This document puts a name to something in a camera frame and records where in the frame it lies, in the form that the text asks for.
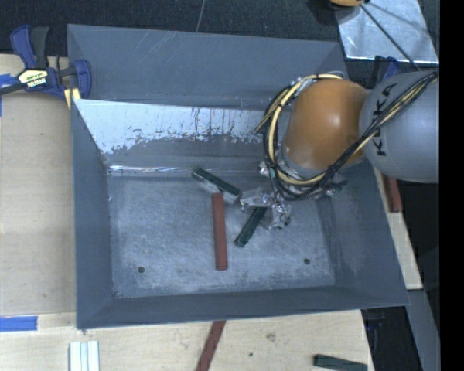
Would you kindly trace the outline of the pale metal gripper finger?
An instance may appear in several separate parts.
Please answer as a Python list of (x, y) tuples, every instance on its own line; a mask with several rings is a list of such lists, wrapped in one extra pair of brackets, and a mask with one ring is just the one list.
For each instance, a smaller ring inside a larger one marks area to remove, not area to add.
[(266, 230), (283, 229), (291, 220), (292, 206), (287, 203), (272, 203), (266, 208), (261, 226)]
[(268, 208), (271, 205), (271, 195), (262, 186), (243, 191), (239, 197), (242, 210)]

